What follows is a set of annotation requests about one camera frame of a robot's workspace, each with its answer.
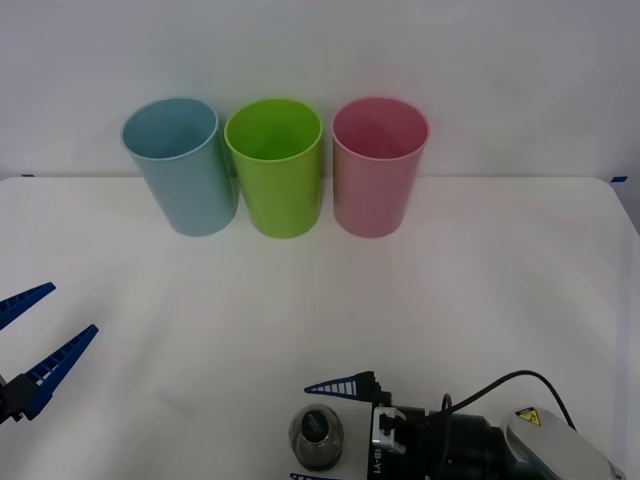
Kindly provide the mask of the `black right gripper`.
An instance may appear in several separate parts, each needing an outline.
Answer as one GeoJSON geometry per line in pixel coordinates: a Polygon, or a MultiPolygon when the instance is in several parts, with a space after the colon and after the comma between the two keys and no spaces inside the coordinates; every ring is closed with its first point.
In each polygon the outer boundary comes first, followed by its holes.
{"type": "MultiPolygon", "coordinates": [[[[435,479],[442,451],[443,421],[421,408],[390,404],[373,371],[333,379],[304,388],[304,392],[374,403],[368,450],[369,479],[435,479]]],[[[290,473],[291,480],[328,480],[290,473]]]]}

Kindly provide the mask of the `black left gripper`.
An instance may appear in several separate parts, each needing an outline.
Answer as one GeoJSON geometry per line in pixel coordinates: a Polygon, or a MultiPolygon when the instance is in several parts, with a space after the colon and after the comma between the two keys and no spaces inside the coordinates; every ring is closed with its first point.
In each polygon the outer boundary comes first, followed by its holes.
{"type": "MultiPolygon", "coordinates": [[[[1,300],[0,330],[55,290],[56,286],[48,282],[1,300]]],[[[1,378],[0,424],[9,418],[19,421],[37,417],[98,332],[92,324],[27,372],[9,382],[1,378]]]]}

